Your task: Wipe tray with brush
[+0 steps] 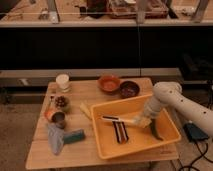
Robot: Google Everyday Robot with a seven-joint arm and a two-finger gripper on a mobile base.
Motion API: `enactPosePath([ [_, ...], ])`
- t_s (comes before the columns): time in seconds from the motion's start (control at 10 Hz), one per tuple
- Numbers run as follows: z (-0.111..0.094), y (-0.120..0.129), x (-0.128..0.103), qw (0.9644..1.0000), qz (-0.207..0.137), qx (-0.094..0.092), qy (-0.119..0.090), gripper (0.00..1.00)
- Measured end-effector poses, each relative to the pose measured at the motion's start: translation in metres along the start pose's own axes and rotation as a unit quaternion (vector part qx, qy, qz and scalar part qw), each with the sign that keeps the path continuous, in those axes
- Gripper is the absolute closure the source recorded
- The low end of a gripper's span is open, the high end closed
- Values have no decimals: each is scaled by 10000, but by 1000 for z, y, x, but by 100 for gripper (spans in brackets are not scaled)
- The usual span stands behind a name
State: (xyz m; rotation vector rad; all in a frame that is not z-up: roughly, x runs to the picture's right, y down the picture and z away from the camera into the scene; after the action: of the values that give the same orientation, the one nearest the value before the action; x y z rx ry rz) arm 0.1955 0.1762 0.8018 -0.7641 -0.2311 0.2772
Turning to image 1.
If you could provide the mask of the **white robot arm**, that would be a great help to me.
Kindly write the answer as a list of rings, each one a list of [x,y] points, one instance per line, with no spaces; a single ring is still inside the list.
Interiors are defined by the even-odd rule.
[[[140,125],[146,119],[155,119],[166,106],[175,108],[208,136],[213,137],[213,110],[184,97],[182,87],[177,82],[156,83],[153,86],[153,94],[145,101],[142,111],[133,121]]]

